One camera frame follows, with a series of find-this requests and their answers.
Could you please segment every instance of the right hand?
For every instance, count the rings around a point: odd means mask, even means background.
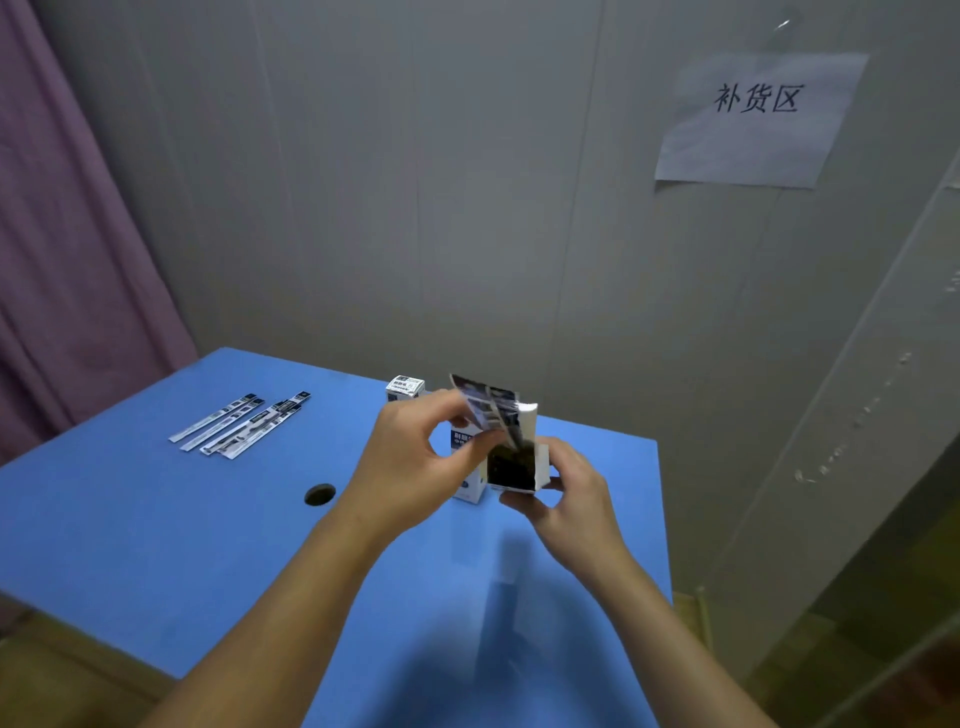
[[[632,560],[613,514],[607,480],[563,440],[538,438],[550,447],[550,464],[560,473],[546,488],[563,491],[548,507],[536,496],[505,491],[500,502],[526,516],[555,559],[588,588],[604,567]]]

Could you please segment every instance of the blue table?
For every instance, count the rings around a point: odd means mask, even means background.
[[[404,374],[415,375],[416,372]],[[236,460],[167,437],[226,402],[306,389]],[[346,485],[384,383],[221,349],[0,469],[0,591],[182,677]],[[630,550],[667,595],[653,441],[540,418],[607,476]],[[449,428],[433,438],[449,453]],[[544,499],[556,499],[547,492]],[[305,725],[655,725],[607,619],[488,491],[392,544],[357,596]]]

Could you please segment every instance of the gray wall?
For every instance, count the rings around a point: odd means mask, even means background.
[[[760,664],[911,489],[924,508],[945,513],[943,496],[917,484],[960,432],[958,231],[960,190],[940,189],[707,577],[715,648],[737,677]],[[956,472],[949,485],[956,494]],[[911,510],[914,525],[898,524],[907,533],[924,519],[916,502]],[[896,550],[889,533],[880,536],[868,551]]]
[[[686,590],[960,141],[951,0],[36,6],[204,351],[657,438]],[[760,49],[872,53],[817,190],[654,186],[677,70]]]

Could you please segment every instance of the left hand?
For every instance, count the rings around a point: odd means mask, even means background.
[[[438,455],[430,433],[447,420],[462,426],[467,414],[467,401],[450,389],[384,406],[336,508],[384,546],[423,522],[505,441],[502,432],[481,432],[449,457]]]

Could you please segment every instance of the hand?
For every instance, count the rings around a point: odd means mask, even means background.
[[[613,514],[607,481],[589,461],[563,440],[538,438],[550,447],[550,464],[560,477],[545,486],[563,491],[554,507],[536,496],[504,492],[500,502],[533,524],[543,545],[557,561],[590,587],[598,571],[631,559]]]
[[[463,426],[468,414],[463,396],[446,389],[384,406],[336,508],[368,526],[384,546],[424,521],[504,441],[502,432],[481,432],[449,457],[438,455],[430,433],[446,420]]]

